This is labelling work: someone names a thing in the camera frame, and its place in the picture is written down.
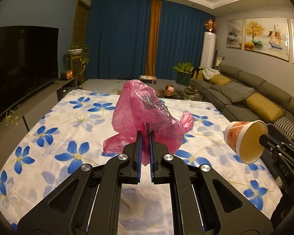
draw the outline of television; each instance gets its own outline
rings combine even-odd
[[[58,28],[0,27],[0,117],[58,78]]]

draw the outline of green plant pot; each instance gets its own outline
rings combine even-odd
[[[185,73],[180,71],[176,73],[175,83],[184,85],[184,86],[189,86],[190,80],[191,80],[191,73]]]

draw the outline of yellow tree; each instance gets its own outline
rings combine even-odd
[[[250,22],[246,26],[246,35],[251,35],[254,42],[254,37],[257,35],[262,35],[264,33],[265,29],[262,25],[260,25],[258,22]]]

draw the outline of tv cabinet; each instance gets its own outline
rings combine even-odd
[[[15,121],[4,125],[0,121],[0,170],[25,135],[69,91],[77,89],[77,79],[56,80],[20,102],[13,113]]]

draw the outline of orange curtain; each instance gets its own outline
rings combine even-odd
[[[148,76],[155,76],[160,15],[161,0],[151,0],[149,42],[146,60],[146,75]]]

